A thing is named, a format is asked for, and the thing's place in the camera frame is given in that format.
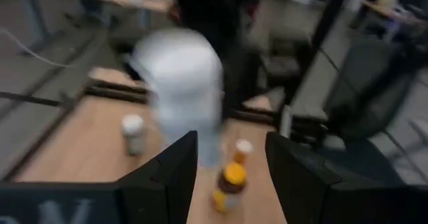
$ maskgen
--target bottle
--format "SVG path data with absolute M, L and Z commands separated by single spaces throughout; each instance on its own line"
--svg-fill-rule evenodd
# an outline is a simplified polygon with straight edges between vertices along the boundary
M 244 167 L 236 162 L 228 164 L 221 171 L 212 196 L 214 208 L 224 213 L 235 208 L 246 184 L 247 172 Z
M 198 134 L 198 163 L 220 160 L 221 62 L 196 31 L 166 29 L 136 45 L 130 66 L 145 80 L 152 115 L 164 136 L 163 149 L 188 131 Z
M 144 120 L 136 115 L 127 115 L 122 119 L 122 133 L 129 155 L 142 154 L 144 137 Z
M 233 160 L 238 164 L 244 164 L 249 153 L 253 151 L 253 145 L 247 140 L 238 140 L 236 142 L 236 152 Z

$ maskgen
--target cable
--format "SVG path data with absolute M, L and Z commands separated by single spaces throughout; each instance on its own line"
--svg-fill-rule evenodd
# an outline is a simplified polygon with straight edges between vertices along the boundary
M 0 28 L 0 33 L 5 34 L 10 40 L 12 40 L 13 42 L 15 42 L 22 50 L 26 51 L 27 53 L 31 54 L 33 57 L 37 58 L 40 61 L 43 61 L 49 65 L 52 66 L 57 66 L 57 67 L 61 67 L 61 68 L 72 68 L 75 67 L 75 65 L 65 65 L 65 64 L 58 64 L 55 62 L 52 62 L 46 58 L 43 58 L 42 56 L 36 54 L 34 51 L 32 51 L 31 49 L 29 49 L 27 46 L 25 46 L 25 44 L 23 44 L 19 39 L 17 39 L 10 31 L 8 31 L 7 29 L 5 29 L 4 27 Z

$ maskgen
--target yellow label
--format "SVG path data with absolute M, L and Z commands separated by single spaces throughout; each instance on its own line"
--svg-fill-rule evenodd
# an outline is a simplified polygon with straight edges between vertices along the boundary
M 228 195 L 216 189 L 213 193 L 214 208 L 220 212 L 226 212 L 234 208 L 238 203 L 238 195 Z

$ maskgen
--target white lid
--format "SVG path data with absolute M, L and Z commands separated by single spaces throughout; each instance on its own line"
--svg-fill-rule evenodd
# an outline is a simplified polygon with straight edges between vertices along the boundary
M 122 119 L 122 129 L 125 133 L 136 134 L 142 131 L 144 120 L 136 114 L 130 114 Z
M 248 140 L 238 140 L 236 142 L 236 148 L 245 154 L 249 154 L 253 151 L 253 145 Z

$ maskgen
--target white can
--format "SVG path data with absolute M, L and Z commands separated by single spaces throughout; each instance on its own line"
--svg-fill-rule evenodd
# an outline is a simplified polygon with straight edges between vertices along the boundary
M 131 114 L 122 119 L 122 133 L 129 155 L 144 152 L 144 120 L 139 115 Z

